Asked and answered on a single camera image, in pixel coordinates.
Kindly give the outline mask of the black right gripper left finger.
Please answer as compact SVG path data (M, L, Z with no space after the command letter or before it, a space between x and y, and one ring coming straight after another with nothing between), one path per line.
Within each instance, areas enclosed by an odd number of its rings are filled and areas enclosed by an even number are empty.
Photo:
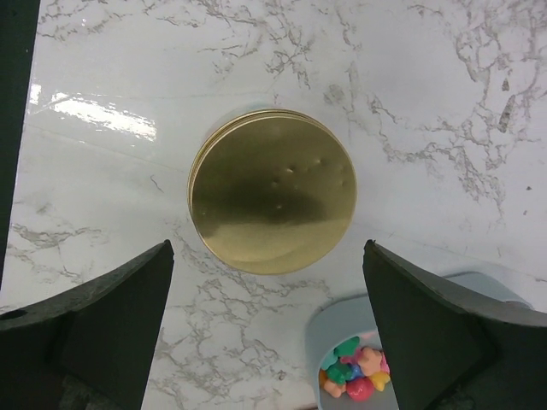
M139 409L174 269L169 241L1 316L3 409Z

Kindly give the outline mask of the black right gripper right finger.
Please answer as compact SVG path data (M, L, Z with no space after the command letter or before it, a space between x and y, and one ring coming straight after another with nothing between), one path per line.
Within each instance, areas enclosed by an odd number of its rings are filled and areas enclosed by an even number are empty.
M401 409L544 409L546 315L369 240L363 274Z

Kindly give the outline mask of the gold jar lid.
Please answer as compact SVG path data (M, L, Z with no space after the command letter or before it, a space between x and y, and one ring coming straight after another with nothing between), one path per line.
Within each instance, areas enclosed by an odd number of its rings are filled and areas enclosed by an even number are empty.
M327 255L357 202L350 156L318 120L288 109L234 117L204 140L187 202L198 236L228 266L280 275Z

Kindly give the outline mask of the blue tray of solid candies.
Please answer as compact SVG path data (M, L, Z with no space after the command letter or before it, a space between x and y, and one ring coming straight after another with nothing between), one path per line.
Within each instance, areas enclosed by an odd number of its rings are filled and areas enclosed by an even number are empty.
M502 302L529 306L481 272L442 278ZM320 409L401 409L368 293L315 315L306 330L306 355Z

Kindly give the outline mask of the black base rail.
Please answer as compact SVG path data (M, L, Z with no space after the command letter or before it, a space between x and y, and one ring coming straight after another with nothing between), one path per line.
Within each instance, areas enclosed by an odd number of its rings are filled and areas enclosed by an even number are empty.
M5 261L39 0L1 2L1 261Z

